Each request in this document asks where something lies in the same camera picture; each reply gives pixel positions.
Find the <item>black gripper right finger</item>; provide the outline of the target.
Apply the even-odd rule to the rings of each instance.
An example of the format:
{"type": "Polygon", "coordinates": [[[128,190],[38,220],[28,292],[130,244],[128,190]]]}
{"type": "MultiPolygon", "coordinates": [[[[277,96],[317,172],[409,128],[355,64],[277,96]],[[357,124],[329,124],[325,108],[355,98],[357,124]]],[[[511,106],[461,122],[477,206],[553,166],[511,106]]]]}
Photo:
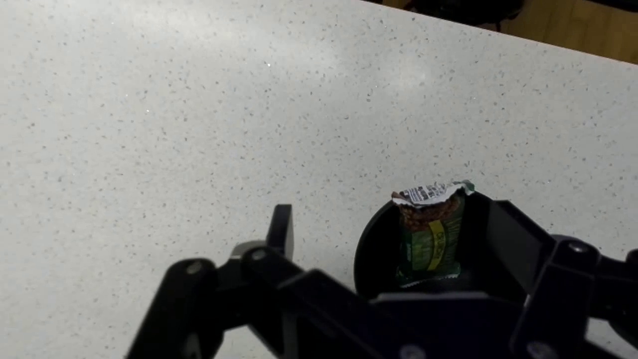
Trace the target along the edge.
{"type": "Polygon", "coordinates": [[[614,359],[586,340],[590,320],[606,322],[638,348],[638,252],[624,260],[551,236],[507,200],[467,198],[465,258],[489,286],[521,302],[511,350],[523,359],[614,359]]]}

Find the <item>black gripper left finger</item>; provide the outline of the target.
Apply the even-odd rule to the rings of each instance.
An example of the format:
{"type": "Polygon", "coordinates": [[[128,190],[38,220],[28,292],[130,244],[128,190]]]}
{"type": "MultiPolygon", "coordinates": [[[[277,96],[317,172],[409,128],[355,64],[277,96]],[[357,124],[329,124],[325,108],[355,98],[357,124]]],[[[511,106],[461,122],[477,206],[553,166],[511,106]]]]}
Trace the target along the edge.
{"type": "Polygon", "coordinates": [[[222,268],[204,258],[174,264],[126,359],[216,359],[238,328],[275,359],[373,359],[349,320],[355,296],[291,254],[293,208],[279,204],[265,240],[239,244],[222,268]]]}

